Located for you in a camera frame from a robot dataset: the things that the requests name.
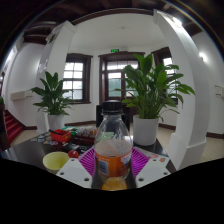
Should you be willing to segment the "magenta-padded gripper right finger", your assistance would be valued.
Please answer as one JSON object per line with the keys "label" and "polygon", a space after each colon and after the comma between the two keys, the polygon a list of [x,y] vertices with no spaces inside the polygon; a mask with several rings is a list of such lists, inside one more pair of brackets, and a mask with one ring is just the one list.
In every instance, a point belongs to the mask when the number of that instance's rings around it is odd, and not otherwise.
{"label": "magenta-padded gripper right finger", "polygon": [[132,148],[131,170],[137,188],[157,181],[171,172],[166,168],[170,159],[152,152]]}

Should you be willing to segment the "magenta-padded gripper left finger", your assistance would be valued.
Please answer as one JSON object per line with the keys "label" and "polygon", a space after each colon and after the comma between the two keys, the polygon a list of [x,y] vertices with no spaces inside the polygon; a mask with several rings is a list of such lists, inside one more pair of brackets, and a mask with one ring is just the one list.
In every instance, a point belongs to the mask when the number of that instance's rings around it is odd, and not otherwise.
{"label": "magenta-padded gripper left finger", "polygon": [[87,150],[78,159],[70,158],[57,172],[57,176],[83,188],[90,188],[95,174],[95,151]]}

